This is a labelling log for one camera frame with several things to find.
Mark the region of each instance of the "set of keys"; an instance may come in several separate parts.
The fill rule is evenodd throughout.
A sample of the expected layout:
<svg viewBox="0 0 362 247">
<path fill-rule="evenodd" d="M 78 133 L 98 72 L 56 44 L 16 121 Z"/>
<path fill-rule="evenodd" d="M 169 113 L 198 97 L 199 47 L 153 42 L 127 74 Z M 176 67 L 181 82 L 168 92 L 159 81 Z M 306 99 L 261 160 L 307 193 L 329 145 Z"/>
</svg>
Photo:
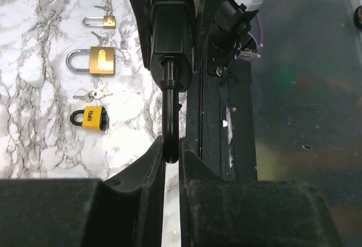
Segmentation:
<svg viewBox="0 0 362 247">
<path fill-rule="evenodd" d="M 101 99 L 106 96 L 112 96 L 112 93 L 104 92 L 104 89 L 107 87 L 107 83 L 104 83 L 98 89 L 91 90 L 89 93 L 83 96 L 73 96 L 74 99 L 80 99 L 86 103 L 91 103 L 94 99 Z"/>
</svg>

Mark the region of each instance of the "padlock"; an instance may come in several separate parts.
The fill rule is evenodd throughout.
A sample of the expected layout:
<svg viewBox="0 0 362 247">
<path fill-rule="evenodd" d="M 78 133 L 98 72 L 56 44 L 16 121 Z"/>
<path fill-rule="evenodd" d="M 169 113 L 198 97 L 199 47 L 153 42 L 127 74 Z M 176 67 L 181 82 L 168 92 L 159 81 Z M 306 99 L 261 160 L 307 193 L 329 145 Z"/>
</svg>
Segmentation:
<svg viewBox="0 0 362 247">
<path fill-rule="evenodd" d="M 89 69 L 76 68 L 71 64 L 71 59 L 76 53 L 90 52 Z M 70 70 L 76 72 L 89 72 L 93 75 L 113 75 L 114 74 L 114 47 L 92 46 L 90 49 L 76 49 L 66 57 L 66 65 Z"/>
<path fill-rule="evenodd" d="M 87 20 L 103 21 L 103 24 L 87 23 Z M 115 28 L 115 17 L 109 15 L 103 17 L 85 17 L 81 22 L 86 27 Z"/>
<path fill-rule="evenodd" d="M 75 120 L 75 117 L 83 114 L 83 121 Z M 84 127 L 85 129 L 105 131 L 108 127 L 109 118 L 103 106 L 89 106 L 83 110 L 76 110 L 70 115 L 70 122 L 73 125 Z"/>
</svg>

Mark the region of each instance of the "padlock body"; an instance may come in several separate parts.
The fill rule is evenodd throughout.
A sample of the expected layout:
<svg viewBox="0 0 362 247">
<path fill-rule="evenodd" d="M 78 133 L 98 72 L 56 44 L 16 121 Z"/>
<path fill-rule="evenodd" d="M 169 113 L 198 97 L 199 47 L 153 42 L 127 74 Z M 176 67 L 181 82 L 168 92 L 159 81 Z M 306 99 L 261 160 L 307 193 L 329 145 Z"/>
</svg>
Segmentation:
<svg viewBox="0 0 362 247">
<path fill-rule="evenodd" d="M 102 106 L 85 107 L 81 126 L 85 129 L 104 131 L 107 127 L 105 116 L 107 116 L 107 112 Z"/>
<path fill-rule="evenodd" d="M 115 17 L 106 15 L 103 18 L 103 27 L 104 28 L 115 28 Z"/>
<path fill-rule="evenodd" d="M 89 73 L 114 75 L 114 47 L 92 46 L 90 53 Z"/>
</svg>

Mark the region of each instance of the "small brass padlock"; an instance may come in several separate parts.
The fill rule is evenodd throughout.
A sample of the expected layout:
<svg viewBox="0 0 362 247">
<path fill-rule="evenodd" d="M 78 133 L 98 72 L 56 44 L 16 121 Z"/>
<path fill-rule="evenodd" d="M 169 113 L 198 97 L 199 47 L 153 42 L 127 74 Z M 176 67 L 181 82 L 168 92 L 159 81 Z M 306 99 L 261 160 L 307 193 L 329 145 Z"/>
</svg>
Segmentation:
<svg viewBox="0 0 362 247">
<path fill-rule="evenodd" d="M 76 68 L 71 64 L 71 58 L 76 53 L 90 52 L 89 69 Z M 66 65 L 70 70 L 76 72 L 89 72 L 93 75 L 113 75 L 114 74 L 114 47 L 92 46 L 90 49 L 76 49 L 67 55 Z"/>
<path fill-rule="evenodd" d="M 83 114 L 83 121 L 75 120 L 75 117 Z M 73 125 L 84 127 L 85 129 L 104 131 L 108 127 L 109 118 L 106 109 L 103 106 L 89 106 L 83 110 L 76 110 L 70 115 L 70 122 Z"/>
<path fill-rule="evenodd" d="M 103 21 L 103 24 L 88 23 L 87 20 Z M 82 23 L 86 27 L 115 28 L 115 17 L 110 15 L 105 15 L 103 17 L 85 17 L 83 18 Z"/>
</svg>

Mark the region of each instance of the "white marble tabletop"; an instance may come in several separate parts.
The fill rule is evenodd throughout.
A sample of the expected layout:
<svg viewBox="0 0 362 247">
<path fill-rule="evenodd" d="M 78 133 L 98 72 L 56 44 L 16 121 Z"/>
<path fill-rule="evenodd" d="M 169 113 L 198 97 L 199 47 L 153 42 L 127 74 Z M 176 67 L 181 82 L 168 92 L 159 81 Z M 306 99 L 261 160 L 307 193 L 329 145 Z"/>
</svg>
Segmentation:
<svg viewBox="0 0 362 247">
<path fill-rule="evenodd" d="M 113 14 L 116 29 L 87 28 L 85 16 Z M 161 133 L 161 92 L 141 59 L 128 0 L 0 0 L 0 177 L 107 179 L 143 155 Z M 115 76 L 70 71 L 66 55 L 91 46 L 116 48 Z M 87 67 L 76 56 L 74 65 Z M 108 83 L 113 96 L 73 99 Z M 184 135 L 186 96 L 181 96 Z M 70 123 L 70 114 L 105 106 L 105 132 Z M 167 165 L 163 246 L 180 245 L 178 165 Z"/>
</svg>

